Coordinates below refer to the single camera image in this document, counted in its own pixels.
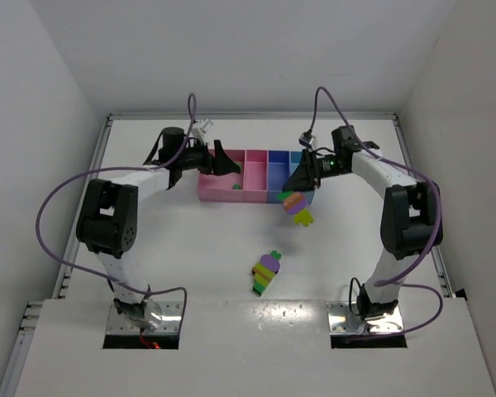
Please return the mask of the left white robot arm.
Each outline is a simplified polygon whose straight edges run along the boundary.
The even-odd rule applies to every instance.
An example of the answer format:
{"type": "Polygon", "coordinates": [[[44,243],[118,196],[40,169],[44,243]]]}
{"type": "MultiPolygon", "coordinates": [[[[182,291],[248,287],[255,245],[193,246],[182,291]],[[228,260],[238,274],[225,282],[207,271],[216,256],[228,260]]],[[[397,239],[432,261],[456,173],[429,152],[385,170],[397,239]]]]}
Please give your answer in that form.
{"type": "Polygon", "coordinates": [[[208,120],[193,122],[188,132],[166,127],[140,169],[115,179],[88,182],[76,237],[103,264],[117,313],[141,330],[153,332],[162,323],[160,306],[130,253],[137,238],[141,202],[173,188],[186,170],[213,176],[241,171],[220,141],[207,143],[210,125],[208,120]]]}

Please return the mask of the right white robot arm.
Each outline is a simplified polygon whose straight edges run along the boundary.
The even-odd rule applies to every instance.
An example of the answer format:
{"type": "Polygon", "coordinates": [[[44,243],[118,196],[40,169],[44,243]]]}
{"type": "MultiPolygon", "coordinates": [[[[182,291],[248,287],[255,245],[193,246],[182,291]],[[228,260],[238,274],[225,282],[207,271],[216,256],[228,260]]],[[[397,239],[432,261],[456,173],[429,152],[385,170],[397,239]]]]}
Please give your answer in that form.
{"type": "Polygon", "coordinates": [[[312,216],[299,206],[305,193],[321,186],[323,179],[341,175],[361,177],[384,201],[380,222],[383,251],[372,276],[360,286],[351,312],[361,319],[391,314],[398,305],[398,294],[407,270],[427,246],[442,241],[441,220],[437,219],[439,189],[416,180],[388,163],[379,146],[358,141],[353,127],[333,130],[333,147],[319,155],[315,138],[304,132],[298,139],[303,146],[298,167],[278,196],[285,211],[298,224],[308,226],[312,216]]]}

